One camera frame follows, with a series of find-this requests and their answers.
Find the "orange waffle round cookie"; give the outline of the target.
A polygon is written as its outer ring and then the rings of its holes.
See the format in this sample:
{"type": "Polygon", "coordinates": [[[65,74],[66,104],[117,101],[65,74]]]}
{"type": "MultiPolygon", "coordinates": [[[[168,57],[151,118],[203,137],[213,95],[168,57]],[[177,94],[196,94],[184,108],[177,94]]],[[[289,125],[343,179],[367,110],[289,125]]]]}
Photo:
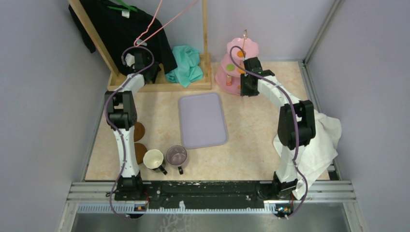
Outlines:
{"type": "Polygon", "coordinates": [[[244,67],[240,66],[240,67],[237,68],[237,69],[238,69],[238,72],[239,72],[240,74],[244,74],[244,73],[245,73],[244,67]]]}

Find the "red striped cake piece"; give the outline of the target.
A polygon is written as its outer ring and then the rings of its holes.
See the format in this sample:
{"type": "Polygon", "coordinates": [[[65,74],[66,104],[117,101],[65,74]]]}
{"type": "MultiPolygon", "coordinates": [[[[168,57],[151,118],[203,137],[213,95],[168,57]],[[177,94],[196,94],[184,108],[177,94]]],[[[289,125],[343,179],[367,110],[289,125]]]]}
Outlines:
{"type": "Polygon", "coordinates": [[[226,86],[231,86],[232,85],[232,76],[227,74],[226,75],[226,82],[225,82],[226,86]]]}

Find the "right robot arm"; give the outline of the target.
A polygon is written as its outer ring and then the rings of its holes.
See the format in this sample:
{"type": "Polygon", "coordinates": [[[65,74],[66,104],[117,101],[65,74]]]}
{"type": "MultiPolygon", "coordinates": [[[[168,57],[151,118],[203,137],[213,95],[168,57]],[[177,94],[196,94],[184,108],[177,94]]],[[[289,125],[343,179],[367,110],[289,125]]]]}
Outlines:
{"type": "Polygon", "coordinates": [[[241,74],[241,96],[265,95],[279,111],[277,136],[280,142],[281,161],[274,172],[273,195],[285,199],[296,189],[300,162],[299,152],[304,151],[316,136],[314,106],[309,100],[292,95],[270,70],[263,70],[257,57],[244,60],[241,74]]]}

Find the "green round cookie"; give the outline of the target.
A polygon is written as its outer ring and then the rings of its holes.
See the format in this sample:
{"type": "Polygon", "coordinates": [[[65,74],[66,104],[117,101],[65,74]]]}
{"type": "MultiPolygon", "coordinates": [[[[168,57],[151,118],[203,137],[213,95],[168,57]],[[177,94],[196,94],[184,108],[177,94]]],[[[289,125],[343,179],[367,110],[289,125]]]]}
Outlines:
{"type": "Polygon", "coordinates": [[[225,66],[225,69],[226,69],[226,71],[232,72],[232,71],[235,70],[235,65],[233,65],[233,64],[227,64],[227,65],[225,66]]]}

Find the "small orange round cookie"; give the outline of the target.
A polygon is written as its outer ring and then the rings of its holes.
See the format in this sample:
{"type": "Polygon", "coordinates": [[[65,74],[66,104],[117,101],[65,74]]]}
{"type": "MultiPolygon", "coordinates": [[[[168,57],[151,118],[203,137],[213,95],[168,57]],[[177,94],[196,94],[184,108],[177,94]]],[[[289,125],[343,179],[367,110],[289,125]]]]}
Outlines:
{"type": "Polygon", "coordinates": [[[242,51],[242,50],[239,50],[239,51],[237,52],[237,56],[238,56],[239,58],[244,58],[244,57],[246,56],[246,53],[245,53],[244,51],[242,51]]]}

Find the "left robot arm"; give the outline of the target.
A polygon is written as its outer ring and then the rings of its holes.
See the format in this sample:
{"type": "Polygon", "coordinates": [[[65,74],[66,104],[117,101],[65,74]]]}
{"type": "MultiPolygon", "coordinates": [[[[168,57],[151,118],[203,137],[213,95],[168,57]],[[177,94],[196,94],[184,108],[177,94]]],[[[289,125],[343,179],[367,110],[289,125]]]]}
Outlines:
{"type": "Polygon", "coordinates": [[[155,60],[152,52],[145,47],[130,47],[125,50],[125,53],[134,49],[138,52],[147,52],[150,63],[144,64],[135,73],[127,75],[119,87],[104,94],[103,113],[114,133],[119,154],[119,174],[109,195],[110,199],[116,201],[139,200],[145,193],[135,156],[134,132],[137,111],[133,96],[146,84],[143,72],[151,68],[155,60]]]}

